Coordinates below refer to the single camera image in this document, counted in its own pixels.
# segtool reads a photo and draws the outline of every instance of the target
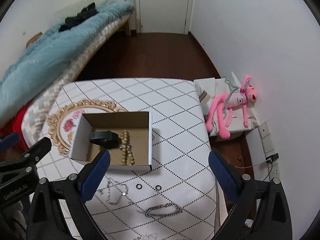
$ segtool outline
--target wall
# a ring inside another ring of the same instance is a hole
[[[15,0],[0,22],[0,77],[17,61],[27,41],[55,22],[53,13],[79,0]],[[135,18],[131,26],[135,29]]]
[[[320,209],[320,27],[303,0],[196,0],[193,14],[191,32],[221,76],[253,77],[299,239]],[[263,154],[256,136],[247,141]]]

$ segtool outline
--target teal fluffy blanket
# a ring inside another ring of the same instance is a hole
[[[80,25],[58,33],[63,24],[58,23],[32,43],[0,81],[0,127],[61,75],[106,24],[133,10],[127,1],[102,5],[98,14]]]

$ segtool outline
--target pink stuffed toy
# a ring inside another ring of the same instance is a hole
[[[223,107],[226,98],[229,96],[229,93],[219,95],[213,100],[209,110],[208,119],[205,124],[209,133],[212,132],[212,119],[214,112],[217,110],[219,135],[222,139],[228,139],[230,137],[230,132],[226,129],[226,127],[229,127],[231,123],[232,108],[239,105],[243,105],[243,124],[245,127],[248,127],[247,100],[254,102],[257,98],[257,91],[254,89],[254,87],[252,87],[251,84],[249,84],[250,79],[250,76],[244,75],[240,92],[235,92],[231,94],[227,103],[227,108],[229,109],[229,117],[226,124],[223,123]]]

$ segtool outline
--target mattress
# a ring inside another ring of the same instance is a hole
[[[95,2],[97,6],[107,2],[118,2],[121,0],[80,0],[74,4],[68,5],[54,13],[54,18],[58,22],[70,15],[76,15],[82,8],[88,4]],[[65,69],[59,78],[57,78],[49,87],[47,87],[41,94],[32,100],[32,103],[26,111],[22,124],[21,131],[23,138],[31,147],[39,139],[39,133],[43,123],[48,115],[48,112],[55,103],[55,98],[59,91],[65,84],[75,81],[86,64],[90,61],[92,56],[100,49],[100,47],[129,20],[129,15],[123,16],[109,24],[107,24],[95,37],[95,39],[88,45],[88,47],[79,55],[79,57],[72,61],[70,66]]]
[[[128,19],[129,15],[126,15],[107,24],[79,57],[71,62],[70,66],[65,69],[61,76],[33,99],[21,124],[23,138],[28,147],[31,147],[38,141],[44,121],[51,106],[55,103],[55,98],[58,96],[61,88],[65,84],[76,80],[92,56]]]

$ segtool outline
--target white door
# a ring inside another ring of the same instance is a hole
[[[184,33],[188,0],[140,0],[142,33]]]

